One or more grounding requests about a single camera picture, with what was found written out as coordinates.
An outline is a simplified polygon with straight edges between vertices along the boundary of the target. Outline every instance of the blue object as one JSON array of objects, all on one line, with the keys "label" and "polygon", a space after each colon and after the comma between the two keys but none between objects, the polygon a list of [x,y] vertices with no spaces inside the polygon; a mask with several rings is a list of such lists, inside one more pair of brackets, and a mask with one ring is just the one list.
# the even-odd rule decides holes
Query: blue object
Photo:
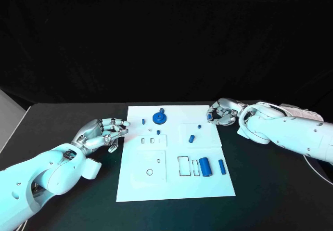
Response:
[{"label": "blue object", "polygon": [[221,164],[221,173],[222,173],[222,175],[225,175],[227,172],[225,172],[225,168],[224,168],[224,160],[219,160],[219,164]]},{"label": "blue object", "polygon": [[211,177],[212,176],[212,169],[209,166],[208,158],[207,157],[201,158],[199,163],[201,163],[204,177]]},{"label": "blue object", "polygon": [[166,116],[166,114],[165,114],[165,109],[162,108],[162,109],[160,109],[160,112],[157,112],[157,113],[153,115],[153,122],[155,122],[156,124],[165,124],[166,119],[168,119],[168,116]]},{"label": "blue object", "polygon": [[195,135],[191,135],[189,142],[194,143],[194,140],[195,140]]}]

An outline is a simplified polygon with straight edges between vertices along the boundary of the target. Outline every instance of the black backdrop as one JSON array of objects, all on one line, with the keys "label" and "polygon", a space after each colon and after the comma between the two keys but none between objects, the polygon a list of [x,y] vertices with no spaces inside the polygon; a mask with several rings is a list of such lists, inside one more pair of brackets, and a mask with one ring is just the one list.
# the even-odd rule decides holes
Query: black backdrop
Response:
[{"label": "black backdrop", "polygon": [[2,2],[0,88],[34,103],[292,103],[329,114],[326,1]]}]

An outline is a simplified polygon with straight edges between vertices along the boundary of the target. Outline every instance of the robotic arm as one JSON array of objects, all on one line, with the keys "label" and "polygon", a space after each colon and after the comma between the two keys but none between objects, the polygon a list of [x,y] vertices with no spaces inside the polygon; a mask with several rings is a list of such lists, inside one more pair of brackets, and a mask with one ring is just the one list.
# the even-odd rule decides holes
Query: robotic arm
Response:
[{"label": "robotic arm", "polygon": [[[214,119],[212,112],[221,116]],[[207,112],[208,122],[231,125],[240,118],[238,134],[257,143],[274,142],[280,147],[333,163],[333,124],[296,117],[274,104],[247,105],[221,98]]]},{"label": "robotic arm", "polygon": [[71,143],[0,171],[2,230],[12,231],[36,214],[49,199],[68,192],[81,176],[90,180],[96,178],[101,163],[87,155],[101,146],[110,146],[108,151],[114,152],[119,138],[129,133],[120,125],[129,126],[130,122],[120,119],[93,120]]}]

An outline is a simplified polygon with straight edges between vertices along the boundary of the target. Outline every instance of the robotic hand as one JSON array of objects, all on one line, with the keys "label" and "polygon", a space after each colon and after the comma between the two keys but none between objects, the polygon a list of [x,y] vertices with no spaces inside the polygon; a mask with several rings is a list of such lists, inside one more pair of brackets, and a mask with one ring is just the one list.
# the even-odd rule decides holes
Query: robotic hand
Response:
[{"label": "robotic hand", "polygon": [[94,179],[101,163],[87,158],[101,146],[110,153],[119,147],[119,138],[130,122],[120,119],[93,120],[78,131],[70,143],[41,153],[31,160],[0,171],[0,227],[12,231],[42,209],[55,195],[75,186],[81,176]]},{"label": "robotic hand", "polygon": [[[214,119],[212,112],[221,116]],[[296,117],[274,104],[247,105],[221,98],[207,112],[208,122],[231,125],[240,118],[238,134],[257,143],[273,141],[280,147],[333,163],[333,124]]]}]

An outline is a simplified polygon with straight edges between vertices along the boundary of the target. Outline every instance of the black tabletop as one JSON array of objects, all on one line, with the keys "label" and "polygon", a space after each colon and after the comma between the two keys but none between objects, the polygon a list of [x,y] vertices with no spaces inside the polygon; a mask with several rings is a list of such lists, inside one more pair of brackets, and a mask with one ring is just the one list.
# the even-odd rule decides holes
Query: black tabletop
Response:
[{"label": "black tabletop", "polygon": [[[130,105],[194,104],[212,102],[36,104],[0,153],[0,169],[71,142],[93,119],[126,119]],[[26,230],[332,230],[333,186],[300,154],[245,139],[238,127],[218,126],[237,196],[117,203],[121,138],[113,154],[101,147],[91,155],[103,163],[97,179],[81,178],[49,200]]]}]

